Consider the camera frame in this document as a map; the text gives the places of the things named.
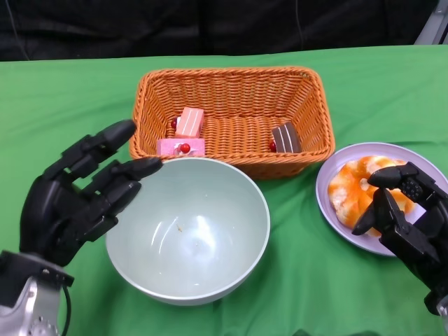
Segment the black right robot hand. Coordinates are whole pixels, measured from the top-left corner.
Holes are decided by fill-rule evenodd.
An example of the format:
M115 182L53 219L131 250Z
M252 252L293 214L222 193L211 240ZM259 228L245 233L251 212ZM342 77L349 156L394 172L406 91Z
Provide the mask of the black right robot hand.
M424 299L428 311L446 317L447 193L411 162L382 168L367 182L377 189L352 234L363 235L372 228L380 232L380 243L430 290ZM425 209L415 223L406 220L393 198L391 190L396 188Z

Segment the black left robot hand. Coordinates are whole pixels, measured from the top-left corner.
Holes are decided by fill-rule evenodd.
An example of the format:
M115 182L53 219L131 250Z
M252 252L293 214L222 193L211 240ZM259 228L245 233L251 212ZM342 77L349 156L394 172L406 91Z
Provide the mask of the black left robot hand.
M85 242L118 223L117 215L137 196L141 179L162 168L158 158L100 163L134 134L122 120L66 149L31 185L20 218L20 252L68 265Z

